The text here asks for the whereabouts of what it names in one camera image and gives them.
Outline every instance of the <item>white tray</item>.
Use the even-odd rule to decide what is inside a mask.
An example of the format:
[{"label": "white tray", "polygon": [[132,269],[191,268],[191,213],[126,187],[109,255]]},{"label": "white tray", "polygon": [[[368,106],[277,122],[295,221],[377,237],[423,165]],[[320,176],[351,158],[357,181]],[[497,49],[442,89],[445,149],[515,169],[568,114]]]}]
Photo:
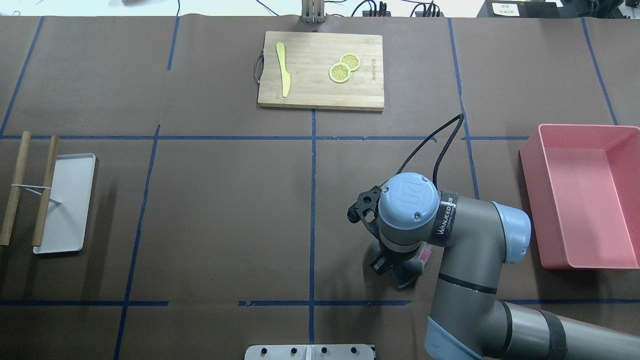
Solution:
[{"label": "white tray", "polygon": [[80,251],[84,244],[89,202],[95,172],[94,154],[60,155],[56,158],[51,199],[42,245],[34,254]]}]

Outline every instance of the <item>black cable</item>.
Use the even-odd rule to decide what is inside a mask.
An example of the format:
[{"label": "black cable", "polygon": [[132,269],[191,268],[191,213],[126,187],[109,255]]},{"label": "black cable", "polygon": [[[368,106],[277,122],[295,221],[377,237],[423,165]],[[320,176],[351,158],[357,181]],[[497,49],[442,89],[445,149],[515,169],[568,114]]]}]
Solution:
[{"label": "black cable", "polygon": [[262,3],[262,1],[260,0],[256,0],[260,5],[264,6],[265,9],[269,10],[270,13],[272,13],[273,15],[279,16],[275,11],[273,11],[270,7],[266,6],[265,4]]},{"label": "black cable", "polygon": [[433,182],[433,185],[436,187],[436,189],[438,188],[438,169],[440,168],[440,162],[442,161],[442,158],[444,158],[444,154],[449,149],[451,142],[453,142],[453,138],[458,133],[458,130],[460,130],[460,126],[462,126],[462,122],[465,120],[464,114],[460,114],[460,115],[462,116],[458,120],[458,123],[456,124],[456,128],[453,129],[453,132],[451,133],[451,135],[449,135],[447,142],[445,142],[444,147],[442,147],[442,151],[440,151],[440,155],[438,155],[438,159],[436,160],[435,165],[433,165],[433,176],[431,176],[431,181]]},{"label": "black cable", "polygon": [[438,175],[438,168],[440,167],[440,162],[442,161],[442,158],[444,157],[445,152],[447,152],[447,149],[449,148],[449,145],[451,144],[454,136],[456,136],[456,133],[458,132],[458,130],[460,129],[460,126],[462,125],[462,122],[465,120],[465,115],[464,114],[459,114],[458,116],[454,117],[453,119],[447,121],[446,124],[440,126],[436,131],[433,131],[431,134],[429,134],[429,136],[427,136],[426,139],[424,139],[420,145],[418,145],[412,152],[411,154],[407,157],[407,159],[404,161],[404,163],[402,164],[402,166],[398,169],[398,171],[396,172],[396,175],[400,174],[402,172],[402,170],[404,170],[404,167],[406,166],[407,163],[409,163],[409,161],[413,158],[414,155],[416,155],[418,153],[418,151],[420,151],[420,149],[429,141],[432,139],[432,137],[434,137],[435,135],[437,135],[439,132],[441,132],[442,130],[444,130],[446,127],[448,127],[449,125],[453,124],[454,122],[458,121],[458,125],[456,126],[456,129],[454,129],[453,133],[451,134],[451,136],[449,137],[449,139],[447,140],[447,143],[445,144],[445,147],[442,148],[442,151],[440,152],[440,155],[438,157],[438,160],[436,161],[435,166],[433,167],[433,176],[434,176],[434,180],[435,177],[437,177]]},{"label": "black cable", "polygon": [[607,10],[605,11],[604,14],[602,14],[603,19],[613,19],[610,14],[612,5],[613,5],[613,0],[609,0],[609,4],[607,5]]},{"label": "black cable", "polygon": [[427,7],[427,13],[423,13],[423,17],[431,17],[431,9],[433,9],[433,1],[429,3],[429,7]]},{"label": "black cable", "polygon": [[369,3],[369,16],[371,16],[371,12],[378,11],[376,2],[374,0],[364,0],[360,4],[358,4],[355,9],[353,9],[353,13],[351,13],[351,16],[354,16],[356,14],[356,11],[358,11],[358,8],[361,7],[364,3]]},{"label": "black cable", "polygon": [[425,3],[418,3],[418,5],[413,7],[413,10],[411,10],[411,15],[409,15],[409,17],[412,17],[413,14],[415,13],[415,10],[418,8],[418,6],[422,5],[422,12],[427,12],[427,4]]}]

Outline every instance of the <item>pink plastic bin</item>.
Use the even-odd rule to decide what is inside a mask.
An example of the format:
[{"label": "pink plastic bin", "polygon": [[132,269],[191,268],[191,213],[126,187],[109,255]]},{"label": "pink plastic bin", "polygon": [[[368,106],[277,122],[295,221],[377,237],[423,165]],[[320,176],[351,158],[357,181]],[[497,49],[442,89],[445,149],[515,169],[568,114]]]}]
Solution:
[{"label": "pink plastic bin", "polygon": [[542,266],[640,268],[640,127],[542,124],[520,158]]}]

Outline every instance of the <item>blue joint cap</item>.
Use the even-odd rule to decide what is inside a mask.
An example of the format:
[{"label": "blue joint cap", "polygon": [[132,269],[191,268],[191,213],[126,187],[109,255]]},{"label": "blue joint cap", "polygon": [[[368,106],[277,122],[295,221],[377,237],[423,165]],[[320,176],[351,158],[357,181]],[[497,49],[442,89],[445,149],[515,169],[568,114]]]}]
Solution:
[{"label": "blue joint cap", "polygon": [[500,205],[495,201],[491,203],[498,210],[504,239],[507,243],[507,256],[505,264],[517,264],[527,254],[527,247],[531,241],[531,221],[527,213],[520,209]]},{"label": "blue joint cap", "polygon": [[390,227],[414,230],[435,217],[439,203],[438,189],[429,179],[403,172],[382,186],[378,211]]},{"label": "blue joint cap", "polygon": [[435,360],[482,360],[483,357],[466,347],[429,316],[424,348]]}]

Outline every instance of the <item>wooden cutting board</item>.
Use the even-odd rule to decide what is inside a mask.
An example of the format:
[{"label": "wooden cutting board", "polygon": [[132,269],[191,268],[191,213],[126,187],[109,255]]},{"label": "wooden cutting board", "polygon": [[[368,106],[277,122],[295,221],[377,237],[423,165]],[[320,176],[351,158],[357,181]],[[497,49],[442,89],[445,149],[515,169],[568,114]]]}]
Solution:
[{"label": "wooden cutting board", "polygon": [[[278,42],[285,45],[286,67],[291,75],[291,89],[287,97],[282,97],[280,63],[276,53]],[[329,78],[329,68],[345,53],[357,54],[362,64],[351,73],[349,80],[338,84]],[[267,31],[258,105],[383,111],[382,36]]]}]

